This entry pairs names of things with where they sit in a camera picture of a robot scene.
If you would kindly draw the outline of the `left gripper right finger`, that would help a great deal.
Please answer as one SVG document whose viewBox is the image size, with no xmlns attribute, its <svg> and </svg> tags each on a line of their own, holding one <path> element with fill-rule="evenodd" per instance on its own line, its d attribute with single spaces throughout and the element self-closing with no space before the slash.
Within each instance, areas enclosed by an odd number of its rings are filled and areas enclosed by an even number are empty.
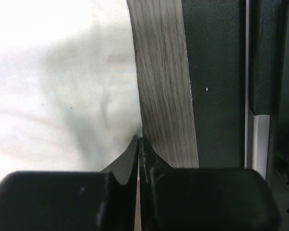
<svg viewBox="0 0 289 231">
<path fill-rule="evenodd" d="M 281 215 L 260 174 L 244 168 L 173 168 L 140 140 L 144 231 L 276 231 Z"/>
</svg>

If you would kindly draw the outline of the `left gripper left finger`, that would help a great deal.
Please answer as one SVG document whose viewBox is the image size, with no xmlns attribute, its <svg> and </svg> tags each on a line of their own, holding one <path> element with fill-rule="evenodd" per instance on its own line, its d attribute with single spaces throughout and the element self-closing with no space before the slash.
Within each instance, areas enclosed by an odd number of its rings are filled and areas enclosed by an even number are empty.
<svg viewBox="0 0 289 231">
<path fill-rule="evenodd" d="M 132 231 L 138 139 L 100 172 L 16 171 L 0 182 L 0 231 Z"/>
</svg>

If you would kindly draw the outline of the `white t-shirt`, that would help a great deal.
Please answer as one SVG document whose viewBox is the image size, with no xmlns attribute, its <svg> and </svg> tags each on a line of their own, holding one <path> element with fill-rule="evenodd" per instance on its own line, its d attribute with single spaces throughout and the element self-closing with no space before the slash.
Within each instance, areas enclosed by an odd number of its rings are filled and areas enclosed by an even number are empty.
<svg viewBox="0 0 289 231">
<path fill-rule="evenodd" d="M 124 0 L 0 0 L 0 177 L 101 170 L 141 132 Z"/>
</svg>

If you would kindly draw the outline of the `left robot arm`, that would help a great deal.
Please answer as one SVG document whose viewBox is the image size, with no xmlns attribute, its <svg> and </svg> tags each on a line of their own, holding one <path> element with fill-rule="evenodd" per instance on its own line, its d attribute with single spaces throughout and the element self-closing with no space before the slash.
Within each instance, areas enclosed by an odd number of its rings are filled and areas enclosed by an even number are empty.
<svg viewBox="0 0 289 231">
<path fill-rule="evenodd" d="M 289 231 L 289 0 L 0 0 L 0 231 Z"/>
</svg>

